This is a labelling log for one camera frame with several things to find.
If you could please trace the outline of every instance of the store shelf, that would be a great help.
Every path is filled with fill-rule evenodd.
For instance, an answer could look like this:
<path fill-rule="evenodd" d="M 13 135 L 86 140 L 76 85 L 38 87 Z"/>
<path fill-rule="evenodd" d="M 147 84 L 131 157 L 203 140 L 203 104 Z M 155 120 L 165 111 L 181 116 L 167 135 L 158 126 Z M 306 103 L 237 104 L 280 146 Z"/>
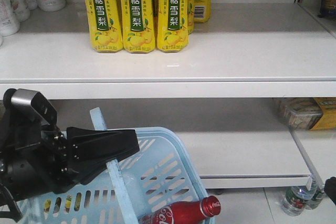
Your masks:
<path fill-rule="evenodd" d="M 61 130 L 92 128 L 100 107 L 111 129 L 162 126 L 185 144 L 206 188 L 305 185 L 310 172 L 272 99 L 53 101 Z"/>
<path fill-rule="evenodd" d="M 32 12 L 0 51 L 0 93 L 49 99 L 336 96 L 336 40 L 296 4 L 214 4 L 177 54 L 99 54 L 84 4 Z"/>
<path fill-rule="evenodd" d="M 320 14 L 319 7 L 313 6 L 304 6 L 303 7 L 312 18 L 314 18 L 322 27 L 325 28 L 333 37 L 336 38 L 336 19 L 335 18 L 320 18 L 318 15 Z"/>
<path fill-rule="evenodd" d="M 328 178 L 336 176 L 336 130 L 293 131 L 292 134 L 318 185 L 323 188 Z"/>

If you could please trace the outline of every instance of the green label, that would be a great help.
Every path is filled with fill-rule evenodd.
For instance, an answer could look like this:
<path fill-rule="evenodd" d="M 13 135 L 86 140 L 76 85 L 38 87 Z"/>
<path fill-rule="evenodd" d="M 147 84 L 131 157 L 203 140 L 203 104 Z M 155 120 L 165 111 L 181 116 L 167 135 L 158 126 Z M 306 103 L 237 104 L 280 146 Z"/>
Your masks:
<path fill-rule="evenodd" d="M 131 31 L 144 31 L 142 18 L 142 0 L 129 0 Z"/>
<path fill-rule="evenodd" d="M 169 0 L 168 30 L 180 30 L 181 0 Z"/>
<path fill-rule="evenodd" d="M 107 19 L 105 1 L 104 0 L 93 0 L 93 2 L 94 2 L 94 11 L 96 14 L 97 30 L 108 31 L 109 23 Z"/>
<path fill-rule="evenodd" d="M 289 203 L 292 204 L 292 206 L 299 209 L 304 208 L 308 202 L 307 200 L 301 199 L 298 196 L 296 196 L 291 190 L 291 188 L 288 188 L 288 190 L 286 191 L 286 199 Z"/>
<path fill-rule="evenodd" d="M 324 197 L 324 192 L 322 192 L 320 190 L 317 190 L 311 200 L 312 201 L 321 201 L 323 199 L 323 197 Z"/>

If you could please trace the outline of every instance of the basket slot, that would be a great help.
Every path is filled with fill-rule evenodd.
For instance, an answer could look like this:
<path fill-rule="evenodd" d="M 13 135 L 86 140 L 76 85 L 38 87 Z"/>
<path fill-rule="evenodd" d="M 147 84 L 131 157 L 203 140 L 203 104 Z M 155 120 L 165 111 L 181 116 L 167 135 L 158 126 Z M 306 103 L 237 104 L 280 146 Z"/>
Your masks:
<path fill-rule="evenodd" d="M 91 199 L 91 191 L 86 191 L 85 193 L 85 201 L 84 201 L 84 208 L 90 207 L 90 199 Z"/>
<path fill-rule="evenodd" d="M 105 224 L 105 218 L 106 218 L 106 210 L 103 209 L 100 212 L 99 224 Z"/>
<path fill-rule="evenodd" d="M 80 224 L 88 224 L 88 217 L 86 215 L 82 216 L 82 219 L 80 221 Z"/>

